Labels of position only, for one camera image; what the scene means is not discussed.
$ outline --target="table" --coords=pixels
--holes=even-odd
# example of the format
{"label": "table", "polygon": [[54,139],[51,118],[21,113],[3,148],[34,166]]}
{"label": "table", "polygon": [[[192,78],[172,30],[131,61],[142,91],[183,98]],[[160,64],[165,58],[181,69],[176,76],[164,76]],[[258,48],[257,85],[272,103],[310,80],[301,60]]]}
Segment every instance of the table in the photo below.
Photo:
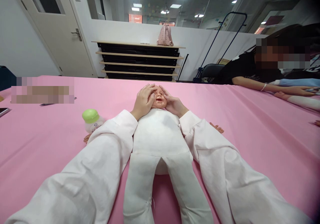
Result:
{"label": "table", "polygon": [[[10,104],[11,89],[0,92],[0,107],[11,112],[0,118],[0,223],[24,207],[41,183],[60,172],[85,147],[81,114],[96,109],[106,119],[132,110],[137,92],[148,82],[135,80],[41,76],[38,85],[71,85],[74,104]],[[177,96],[200,118],[218,124],[224,136],[257,171],[267,175],[283,197],[309,216],[319,197],[319,113],[268,93],[230,85],[156,82]],[[110,224],[122,223],[126,166]],[[203,186],[200,168],[194,171]],[[169,176],[156,176],[153,186],[155,223],[181,223]],[[215,223],[220,223],[213,210]]]}

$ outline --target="doll hand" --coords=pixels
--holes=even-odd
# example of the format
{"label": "doll hand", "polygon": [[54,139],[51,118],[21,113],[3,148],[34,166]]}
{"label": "doll hand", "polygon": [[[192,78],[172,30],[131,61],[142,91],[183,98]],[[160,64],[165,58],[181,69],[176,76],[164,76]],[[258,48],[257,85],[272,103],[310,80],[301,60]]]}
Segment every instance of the doll hand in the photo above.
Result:
{"label": "doll hand", "polygon": [[92,133],[90,133],[89,135],[86,135],[85,138],[83,139],[83,142],[85,142],[86,144],[88,144],[88,140],[89,137],[92,135]]}
{"label": "doll hand", "polygon": [[159,86],[163,93],[164,97],[167,99],[168,103],[165,107],[167,111],[171,112],[174,115],[177,115],[181,118],[184,114],[186,114],[189,110],[182,104],[178,97],[173,97],[171,94],[163,88],[163,86]]}
{"label": "doll hand", "polygon": [[210,122],[210,125],[211,126],[213,126],[214,127],[214,129],[216,129],[218,132],[220,132],[221,134],[222,133],[224,133],[224,130],[221,128],[221,127],[219,127],[218,125],[213,125],[211,122]]}
{"label": "doll hand", "polygon": [[152,95],[150,94],[155,90],[157,90],[157,88],[154,87],[154,84],[148,84],[138,92],[136,102],[131,112],[137,121],[150,111],[154,102],[154,93]]}

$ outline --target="pen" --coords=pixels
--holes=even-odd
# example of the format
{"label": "pen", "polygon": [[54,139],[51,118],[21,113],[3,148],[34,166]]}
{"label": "pen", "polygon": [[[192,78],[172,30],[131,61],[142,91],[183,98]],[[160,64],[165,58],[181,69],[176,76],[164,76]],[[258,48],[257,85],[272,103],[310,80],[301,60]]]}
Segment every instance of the pen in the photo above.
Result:
{"label": "pen", "polygon": [[44,103],[44,104],[41,104],[40,106],[48,106],[48,105],[53,105],[54,103]]}

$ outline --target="pink backpack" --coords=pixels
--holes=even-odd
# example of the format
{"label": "pink backpack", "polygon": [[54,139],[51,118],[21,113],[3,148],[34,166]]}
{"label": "pink backpack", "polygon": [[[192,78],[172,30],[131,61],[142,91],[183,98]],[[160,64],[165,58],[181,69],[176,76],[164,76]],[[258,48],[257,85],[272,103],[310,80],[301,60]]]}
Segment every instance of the pink backpack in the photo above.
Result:
{"label": "pink backpack", "polygon": [[162,25],[159,38],[157,40],[157,45],[161,46],[173,46],[171,37],[171,27],[168,23]]}

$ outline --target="baby bottle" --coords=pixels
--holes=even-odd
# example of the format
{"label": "baby bottle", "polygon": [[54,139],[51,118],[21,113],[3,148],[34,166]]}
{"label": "baby bottle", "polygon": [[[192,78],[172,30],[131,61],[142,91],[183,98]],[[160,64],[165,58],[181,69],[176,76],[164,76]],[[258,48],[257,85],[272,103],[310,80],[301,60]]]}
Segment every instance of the baby bottle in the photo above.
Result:
{"label": "baby bottle", "polygon": [[94,132],[98,127],[105,123],[105,119],[99,116],[95,109],[87,109],[82,113],[82,118],[85,121],[85,129],[88,133]]}

